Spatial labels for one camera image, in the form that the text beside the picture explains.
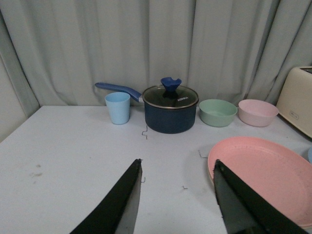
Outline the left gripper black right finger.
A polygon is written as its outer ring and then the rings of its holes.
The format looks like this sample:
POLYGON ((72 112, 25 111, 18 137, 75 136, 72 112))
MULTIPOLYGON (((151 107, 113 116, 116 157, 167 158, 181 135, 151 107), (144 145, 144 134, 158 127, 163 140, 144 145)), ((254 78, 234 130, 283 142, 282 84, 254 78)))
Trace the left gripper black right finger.
POLYGON ((302 234, 303 229, 249 187, 219 159, 214 189, 229 234, 302 234))

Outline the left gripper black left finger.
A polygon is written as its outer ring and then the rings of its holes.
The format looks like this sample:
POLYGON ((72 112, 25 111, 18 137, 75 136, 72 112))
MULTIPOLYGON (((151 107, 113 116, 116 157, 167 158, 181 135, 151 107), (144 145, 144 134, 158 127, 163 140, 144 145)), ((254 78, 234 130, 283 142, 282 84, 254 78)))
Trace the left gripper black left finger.
POLYGON ((135 159, 106 197, 77 226, 73 234, 132 234, 139 208, 142 166, 135 159))

